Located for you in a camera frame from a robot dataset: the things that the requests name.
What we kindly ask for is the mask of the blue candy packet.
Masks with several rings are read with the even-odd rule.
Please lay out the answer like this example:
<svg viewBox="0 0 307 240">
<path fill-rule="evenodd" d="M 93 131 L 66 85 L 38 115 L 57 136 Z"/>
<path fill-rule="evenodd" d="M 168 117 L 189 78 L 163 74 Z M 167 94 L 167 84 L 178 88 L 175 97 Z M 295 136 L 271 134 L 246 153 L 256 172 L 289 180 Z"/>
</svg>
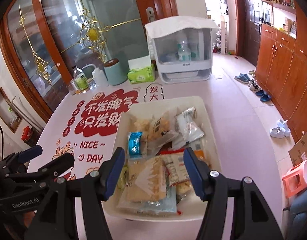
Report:
<svg viewBox="0 0 307 240">
<path fill-rule="evenodd" d="M 130 158 L 141 156 L 141 138 L 143 132 L 130 132 L 128 134 L 128 153 Z"/>
</svg>

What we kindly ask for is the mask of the clear oat bar packet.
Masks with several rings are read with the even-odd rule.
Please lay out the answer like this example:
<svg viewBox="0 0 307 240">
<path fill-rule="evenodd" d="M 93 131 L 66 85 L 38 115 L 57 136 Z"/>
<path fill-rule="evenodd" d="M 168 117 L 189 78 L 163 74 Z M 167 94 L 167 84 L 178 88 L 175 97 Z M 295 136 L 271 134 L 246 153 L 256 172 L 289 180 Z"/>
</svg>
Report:
<svg viewBox="0 0 307 240">
<path fill-rule="evenodd" d="M 142 132 L 141 142 L 146 142 L 148 150 L 159 151 L 165 144 L 172 142 L 179 133 L 176 130 L 176 113 L 168 110 L 149 119 L 132 117 L 132 132 Z"/>
</svg>

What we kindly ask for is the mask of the mint green canister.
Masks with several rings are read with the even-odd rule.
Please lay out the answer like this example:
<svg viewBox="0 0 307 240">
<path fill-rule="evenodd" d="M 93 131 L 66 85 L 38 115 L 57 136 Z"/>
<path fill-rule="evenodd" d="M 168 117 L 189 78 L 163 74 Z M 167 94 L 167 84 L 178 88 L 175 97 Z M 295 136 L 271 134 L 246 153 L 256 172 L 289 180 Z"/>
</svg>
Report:
<svg viewBox="0 0 307 240">
<path fill-rule="evenodd" d="M 104 64 L 104 72 L 111 86 L 120 85 L 127 80 L 127 72 L 118 59 L 111 59 Z"/>
</svg>

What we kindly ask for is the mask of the drinking glass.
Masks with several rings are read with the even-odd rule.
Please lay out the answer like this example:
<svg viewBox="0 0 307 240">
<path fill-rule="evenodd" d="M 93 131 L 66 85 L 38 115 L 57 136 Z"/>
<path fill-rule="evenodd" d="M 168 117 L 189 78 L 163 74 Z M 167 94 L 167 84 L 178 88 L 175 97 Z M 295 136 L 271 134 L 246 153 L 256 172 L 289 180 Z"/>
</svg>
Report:
<svg viewBox="0 0 307 240">
<path fill-rule="evenodd" d="M 74 79 L 66 87 L 71 95 L 80 94 L 81 92 Z"/>
</svg>

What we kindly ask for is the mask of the white cup sterilizer cabinet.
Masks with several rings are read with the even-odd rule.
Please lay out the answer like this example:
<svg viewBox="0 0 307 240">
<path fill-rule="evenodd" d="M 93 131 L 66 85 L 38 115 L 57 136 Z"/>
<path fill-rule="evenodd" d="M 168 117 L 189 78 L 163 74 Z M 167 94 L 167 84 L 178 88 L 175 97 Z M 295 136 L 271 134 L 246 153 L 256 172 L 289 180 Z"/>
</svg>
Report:
<svg viewBox="0 0 307 240">
<path fill-rule="evenodd" d="M 145 25 L 148 50 L 166 84 L 210 78 L 219 27 L 210 19 L 172 16 Z"/>
</svg>

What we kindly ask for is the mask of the beige cracker packet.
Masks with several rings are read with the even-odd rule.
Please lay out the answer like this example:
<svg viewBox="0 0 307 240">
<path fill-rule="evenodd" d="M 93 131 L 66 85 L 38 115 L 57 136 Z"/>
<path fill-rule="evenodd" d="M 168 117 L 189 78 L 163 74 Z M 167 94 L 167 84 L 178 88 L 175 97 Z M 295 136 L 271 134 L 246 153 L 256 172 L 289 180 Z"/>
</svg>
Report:
<svg viewBox="0 0 307 240">
<path fill-rule="evenodd" d="M 128 202 L 158 202 L 166 197 L 165 166 L 160 157 L 128 162 Z"/>
</svg>

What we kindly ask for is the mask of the grey red snack packet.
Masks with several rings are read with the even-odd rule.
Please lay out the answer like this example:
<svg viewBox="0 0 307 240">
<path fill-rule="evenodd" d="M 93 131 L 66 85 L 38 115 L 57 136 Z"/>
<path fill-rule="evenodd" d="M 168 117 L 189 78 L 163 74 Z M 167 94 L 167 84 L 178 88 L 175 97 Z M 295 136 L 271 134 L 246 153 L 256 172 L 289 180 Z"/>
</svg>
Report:
<svg viewBox="0 0 307 240">
<path fill-rule="evenodd" d="M 196 141 L 204 136 L 203 130 L 194 120 L 195 115 L 195 107 L 190 107 L 176 116 L 176 127 L 185 143 Z"/>
</svg>

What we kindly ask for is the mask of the green tissue pack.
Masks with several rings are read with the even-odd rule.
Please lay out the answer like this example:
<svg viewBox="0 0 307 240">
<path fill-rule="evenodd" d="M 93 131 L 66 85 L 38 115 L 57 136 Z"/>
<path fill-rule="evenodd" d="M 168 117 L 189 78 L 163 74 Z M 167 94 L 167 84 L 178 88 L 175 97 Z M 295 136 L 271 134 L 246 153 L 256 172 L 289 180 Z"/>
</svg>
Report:
<svg viewBox="0 0 307 240">
<path fill-rule="evenodd" d="M 149 55 L 129 60 L 128 66 L 128 80 L 130 84 L 155 81 L 156 72 Z"/>
</svg>

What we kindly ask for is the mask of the white squeeze bottle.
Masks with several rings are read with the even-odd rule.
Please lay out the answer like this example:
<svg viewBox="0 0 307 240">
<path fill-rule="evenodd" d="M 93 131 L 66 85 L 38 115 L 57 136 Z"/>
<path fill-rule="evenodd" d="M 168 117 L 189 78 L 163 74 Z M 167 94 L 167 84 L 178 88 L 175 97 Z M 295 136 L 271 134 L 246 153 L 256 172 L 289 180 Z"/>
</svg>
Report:
<svg viewBox="0 0 307 240">
<path fill-rule="evenodd" d="M 96 87 L 108 87 L 109 83 L 104 71 L 96 67 L 94 64 L 88 64 L 84 66 L 83 72 L 87 77 L 87 82 L 90 89 L 94 89 Z"/>
</svg>

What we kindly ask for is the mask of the green label glass bottle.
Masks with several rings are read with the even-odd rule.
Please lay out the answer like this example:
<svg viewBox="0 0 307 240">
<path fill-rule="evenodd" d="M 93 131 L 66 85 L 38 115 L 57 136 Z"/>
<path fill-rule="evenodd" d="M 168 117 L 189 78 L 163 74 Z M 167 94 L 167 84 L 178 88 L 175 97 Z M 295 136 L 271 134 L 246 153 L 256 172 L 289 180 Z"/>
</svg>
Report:
<svg viewBox="0 0 307 240">
<path fill-rule="evenodd" d="M 81 92 L 85 93 L 89 90 L 87 77 L 85 76 L 85 73 L 82 69 L 78 68 L 77 66 L 74 66 L 73 77 L 75 83 L 77 84 L 77 87 L 80 89 Z"/>
</svg>

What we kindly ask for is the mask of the red jujube snack bag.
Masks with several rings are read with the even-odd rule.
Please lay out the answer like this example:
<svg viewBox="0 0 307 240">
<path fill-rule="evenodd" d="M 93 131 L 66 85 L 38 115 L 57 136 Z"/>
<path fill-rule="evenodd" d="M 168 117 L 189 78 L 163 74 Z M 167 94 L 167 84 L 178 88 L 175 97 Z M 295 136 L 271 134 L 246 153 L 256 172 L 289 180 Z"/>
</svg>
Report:
<svg viewBox="0 0 307 240">
<path fill-rule="evenodd" d="M 166 179 L 170 187 L 190 181 L 184 164 L 184 151 L 160 154 L 158 157 L 166 169 Z"/>
</svg>

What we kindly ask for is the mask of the white plastic tray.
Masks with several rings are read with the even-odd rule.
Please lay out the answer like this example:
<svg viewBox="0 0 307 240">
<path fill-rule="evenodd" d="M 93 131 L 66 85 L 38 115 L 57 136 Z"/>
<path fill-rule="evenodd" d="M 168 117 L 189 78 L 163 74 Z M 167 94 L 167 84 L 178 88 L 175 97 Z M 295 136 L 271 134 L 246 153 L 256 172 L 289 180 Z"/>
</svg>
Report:
<svg viewBox="0 0 307 240">
<path fill-rule="evenodd" d="M 113 196 L 104 203 L 111 216 L 151 222 L 203 218 L 207 204 L 194 193 L 184 166 L 184 147 L 198 159 L 221 169 L 213 129 L 198 96 L 133 105 L 119 123 L 115 147 L 128 150 L 136 133 L 144 133 L 141 155 L 126 157 Z"/>
</svg>

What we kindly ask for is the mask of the white shoes pair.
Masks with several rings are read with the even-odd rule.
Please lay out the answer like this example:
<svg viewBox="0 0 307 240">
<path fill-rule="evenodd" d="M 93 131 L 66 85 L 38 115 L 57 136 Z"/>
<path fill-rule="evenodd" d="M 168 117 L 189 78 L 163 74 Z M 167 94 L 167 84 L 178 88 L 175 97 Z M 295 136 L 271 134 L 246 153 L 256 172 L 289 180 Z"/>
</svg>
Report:
<svg viewBox="0 0 307 240">
<path fill-rule="evenodd" d="M 291 135 L 291 130 L 288 127 L 287 120 L 279 119 L 277 121 L 277 127 L 269 130 L 269 135 L 273 138 L 282 139 Z"/>
</svg>

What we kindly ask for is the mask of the cardboard box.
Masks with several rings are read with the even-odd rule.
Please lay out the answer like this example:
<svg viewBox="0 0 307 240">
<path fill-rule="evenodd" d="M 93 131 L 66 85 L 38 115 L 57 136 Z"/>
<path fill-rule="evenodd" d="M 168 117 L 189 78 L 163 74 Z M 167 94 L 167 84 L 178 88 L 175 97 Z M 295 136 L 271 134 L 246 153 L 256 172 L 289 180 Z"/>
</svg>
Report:
<svg viewBox="0 0 307 240">
<path fill-rule="evenodd" d="M 307 160 L 307 132 L 289 150 L 289 155 L 293 166 L 297 166 Z"/>
</svg>

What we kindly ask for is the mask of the orange wooden cabinet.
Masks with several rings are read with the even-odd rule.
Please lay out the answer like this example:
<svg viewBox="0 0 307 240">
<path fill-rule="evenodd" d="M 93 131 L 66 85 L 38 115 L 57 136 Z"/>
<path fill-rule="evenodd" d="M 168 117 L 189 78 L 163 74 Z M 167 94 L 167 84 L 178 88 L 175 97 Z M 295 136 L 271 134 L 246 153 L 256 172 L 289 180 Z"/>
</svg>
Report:
<svg viewBox="0 0 307 240">
<path fill-rule="evenodd" d="M 299 140 L 307 132 L 307 16 L 295 0 L 262 1 L 273 25 L 262 26 L 255 77 Z"/>
</svg>

